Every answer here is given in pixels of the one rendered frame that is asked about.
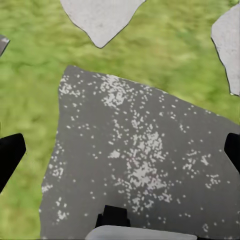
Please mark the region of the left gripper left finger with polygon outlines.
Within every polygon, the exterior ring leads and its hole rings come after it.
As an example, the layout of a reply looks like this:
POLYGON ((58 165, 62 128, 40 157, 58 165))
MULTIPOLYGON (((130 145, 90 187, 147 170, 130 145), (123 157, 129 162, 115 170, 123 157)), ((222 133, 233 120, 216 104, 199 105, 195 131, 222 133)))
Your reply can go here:
POLYGON ((0 193, 26 152, 21 133, 0 138, 0 193))

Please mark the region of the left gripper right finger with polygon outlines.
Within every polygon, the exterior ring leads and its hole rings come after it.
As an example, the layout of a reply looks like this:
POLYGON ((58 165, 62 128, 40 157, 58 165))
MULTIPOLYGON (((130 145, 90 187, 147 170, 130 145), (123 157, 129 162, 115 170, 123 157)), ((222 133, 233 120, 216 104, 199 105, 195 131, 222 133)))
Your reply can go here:
POLYGON ((224 151, 232 161, 238 172, 240 173, 240 135, 229 132, 225 144, 224 151))

